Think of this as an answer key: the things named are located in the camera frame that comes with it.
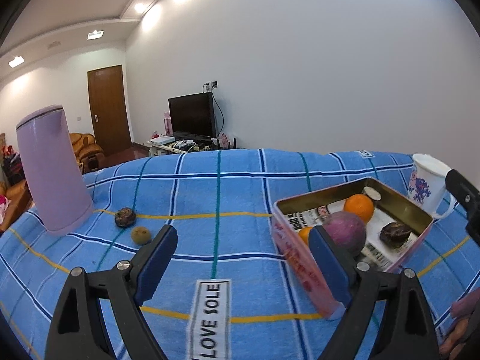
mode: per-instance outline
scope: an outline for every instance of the recessed light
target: recessed light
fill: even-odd
[[[23,57],[21,56],[16,56],[13,61],[10,61],[8,64],[10,65],[11,68],[16,68],[18,65],[22,64],[25,62]]]
[[[101,38],[103,36],[103,31],[93,31],[93,32],[89,32],[88,33],[88,36],[87,36],[87,40],[90,41],[92,39],[98,39],[98,38]]]
[[[138,13],[143,13],[145,12],[145,9],[146,9],[146,5],[145,4],[142,4],[142,3],[139,3],[137,5],[135,5],[135,10],[138,12]]]

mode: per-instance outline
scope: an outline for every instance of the white mug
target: white mug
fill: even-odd
[[[450,194],[450,206],[444,214],[438,214],[437,208],[445,195],[445,177],[451,168],[427,154],[414,154],[413,162],[413,170],[407,191],[409,199],[428,212],[433,218],[446,218],[453,212],[457,202],[453,195]]]

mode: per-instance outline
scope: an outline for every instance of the orange armchair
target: orange armchair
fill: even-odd
[[[103,154],[103,149],[95,142],[92,134],[73,132],[70,134],[70,142],[73,153],[79,164],[83,163],[85,171],[98,169],[98,156]]]

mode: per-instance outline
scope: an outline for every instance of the open tin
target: open tin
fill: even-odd
[[[366,225],[367,242],[357,259],[367,261],[378,270],[393,272],[422,243],[431,228],[433,218],[389,186],[374,178],[363,178],[324,190],[281,199],[274,204],[272,226],[274,242],[285,255],[318,312],[325,318],[339,318],[344,308],[333,298],[308,246],[297,235],[298,227],[293,225],[296,222],[294,218],[298,213],[312,210],[318,211],[320,217],[326,209],[330,213],[341,211],[344,200],[352,195],[361,194],[365,187],[373,188],[382,198],[376,202],[373,218]],[[400,249],[394,250],[383,244],[378,237],[383,226],[397,221],[410,226],[412,234]],[[303,223],[303,225],[313,226],[314,224]]]

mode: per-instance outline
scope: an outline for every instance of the blue plaid bedsheet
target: blue plaid bedsheet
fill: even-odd
[[[165,223],[178,231],[176,253],[142,307],[169,359],[186,358],[195,282],[210,278],[231,279],[232,359],[316,359],[338,321],[316,313],[278,253],[270,235],[272,204],[364,177],[405,194],[411,167],[410,156],[384,152],[232,150],[144,158],[87,174],[95,212],[74,233],[47,234],[34,208],[0,238],[0,308],[30,356],[42,359],[69,271],[110,269],[137,251],[130,232],[120,232],[113,220],[114,212],[135,205],[136,225],[153,236]],[[439,339],[451,323],[451,303],[478,286],[480,254],[465,225],[458,206],[433,225],[407,264],[420,277]],[[117,357],[129,359],[110,303],[102,300],[102,309]],[[368,357],[381,316],[379,303],[358,359]]]

